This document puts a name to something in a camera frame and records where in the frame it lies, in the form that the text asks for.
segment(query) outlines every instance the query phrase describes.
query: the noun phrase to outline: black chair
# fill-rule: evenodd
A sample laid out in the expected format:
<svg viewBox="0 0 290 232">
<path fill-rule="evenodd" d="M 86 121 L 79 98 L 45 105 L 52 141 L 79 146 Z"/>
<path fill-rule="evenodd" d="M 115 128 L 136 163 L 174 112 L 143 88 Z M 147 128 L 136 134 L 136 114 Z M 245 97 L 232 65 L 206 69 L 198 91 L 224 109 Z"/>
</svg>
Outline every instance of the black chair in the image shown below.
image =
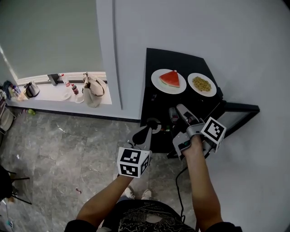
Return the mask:
<svg viewBox="0 0 290 232">
<path fill-rule="evenodd" d="M 31 202 L 25 201 L 23 199 L 20 199 L 16 196 L 16 193 L 13 190 L 13 186 L 12 183 L 16 180 L 25 180 L 25 179 L 30 179 L 29 177 L 25 177 L 25 178 L 11 178 L 9 173 L 15 174 L 15 172 L 10 172 L 7 171 L 6 169 L 4 169 L 1 165 L 0 165 L 0 185 L 1 185 L 1 191 L 0 191 L 0 200 L 3 200 L 4 198 L 10 198 L 10 197 L 14 197 L 16 199 L 18 199 L 19 201 L 23 201 L 27 204 L 32 205 Z"/>
</svg>

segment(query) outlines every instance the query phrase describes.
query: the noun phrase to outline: gray marble floor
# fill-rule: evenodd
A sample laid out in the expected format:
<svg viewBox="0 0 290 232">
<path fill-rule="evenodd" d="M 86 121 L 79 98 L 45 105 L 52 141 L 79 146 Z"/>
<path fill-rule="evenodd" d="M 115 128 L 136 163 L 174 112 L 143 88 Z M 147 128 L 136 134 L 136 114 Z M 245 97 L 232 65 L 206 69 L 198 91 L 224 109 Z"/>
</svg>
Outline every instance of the gray marble floor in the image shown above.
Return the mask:
<svg viewBox="0 0 290 232">
<path fill-rule="evenodd" d="M 82 205 L 116 176 L 118 146 L 137 123 L 41 113 L 18 115 L 0 148 L 1 165 L 30 180 L 15 182 L 28 205 L 7 199 L 0 203 L 0 229 L 8 232 L 63 232 Z M 151 165 L 131 187 L 140 197 L 147 188 L 153 199 L 177 213 L 175 186 L 184 162 L 153 154 Z M 179 179 L 186 224 L 195 225 L 188 173 Z M 7 225 L 13 222 L 13 230 Z"/>
</svg>

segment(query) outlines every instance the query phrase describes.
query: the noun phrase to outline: electric kettle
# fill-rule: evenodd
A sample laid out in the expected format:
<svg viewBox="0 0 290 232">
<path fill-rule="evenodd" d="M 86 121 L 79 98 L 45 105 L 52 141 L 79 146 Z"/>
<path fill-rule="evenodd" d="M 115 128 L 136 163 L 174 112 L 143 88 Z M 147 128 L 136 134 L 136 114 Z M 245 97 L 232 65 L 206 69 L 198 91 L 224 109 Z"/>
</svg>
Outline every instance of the electric kettle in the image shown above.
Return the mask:
<svg viewBox="0 0 290 232">
<path fill-rule="evenodd" d="M 24 85 L 24 89 L 24 95 L 28 99 L 36 97 L 40 92 L 40 89 L 34 82 L 29 82 L 28 84 Z"/>
</svg>

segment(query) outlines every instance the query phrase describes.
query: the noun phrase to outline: watermelon slice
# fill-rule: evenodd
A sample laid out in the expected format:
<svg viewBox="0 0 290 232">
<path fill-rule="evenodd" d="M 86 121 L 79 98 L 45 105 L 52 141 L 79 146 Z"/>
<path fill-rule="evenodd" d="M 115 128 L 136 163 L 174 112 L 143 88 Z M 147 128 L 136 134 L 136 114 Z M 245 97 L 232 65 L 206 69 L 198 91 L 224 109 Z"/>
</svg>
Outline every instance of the watermelon slice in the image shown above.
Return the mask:
<svg viewBox="0 0 290 232">
<path fill-rule="evenodd" d="M 169 85 L 172 87 L 179 88 L 179 79 L 178 79 L 178 74 L 177 71 L 171 71 L 166 74 L 163 74 L 159 77 L 160 81 L 162 81 L 165 85 Z"/>
</svg>

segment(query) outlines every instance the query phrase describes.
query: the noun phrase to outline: human arm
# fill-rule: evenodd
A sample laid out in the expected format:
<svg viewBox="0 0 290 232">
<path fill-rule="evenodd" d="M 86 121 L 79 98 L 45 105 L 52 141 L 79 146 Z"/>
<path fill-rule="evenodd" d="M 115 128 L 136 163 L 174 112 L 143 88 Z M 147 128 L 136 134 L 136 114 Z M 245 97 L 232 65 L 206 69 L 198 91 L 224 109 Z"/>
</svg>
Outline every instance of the human arm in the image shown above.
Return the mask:
<svg viewBox="0 0 290 232">
<path fill-rule="evenodd" d="M 183 154 L 187 161 L 197 224 L 201 232 L 204 232 L 212 225 L 222 222 L 222 216 L 218 197 L 210 181 L 199 135 L 191 139 L 191 146 L 183 151 Z"/>
<path fill-rule="evenodd" d="M 117 177 L 112 183 L 89 199 L 77 215 L 77 220 L 89 222 L 96 228 L 114 208 L 124 190 L 132 181 L 132 177 Z"/>
</svg>

